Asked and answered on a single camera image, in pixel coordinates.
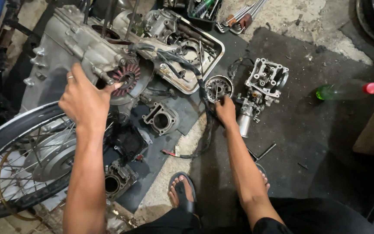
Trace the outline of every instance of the foot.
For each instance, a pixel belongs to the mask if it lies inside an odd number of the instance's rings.
[[[266,192],[268,192],[268,189],[271,187],[271,185],[268,183],[268,179],[266,178],[266,175],[262,173],[261,170],[259,170],[259,172],[261,173],[263,182],[265,183]]]
[[[171,199],[172,206],[174,208],[177,208],[179,206],[178,195],[177,195],[177,192],[175,191],[175,185],[178,183],[184,183],[184,190],[186,192],[187,200],[194,202],[193,190],[191,189],[191,186],[188,183],[188,180],[183,175],[180,175],[179,177],[176,177],[174,179],[174,181],[171,184],[170,191],[168,192],[168,195]]]

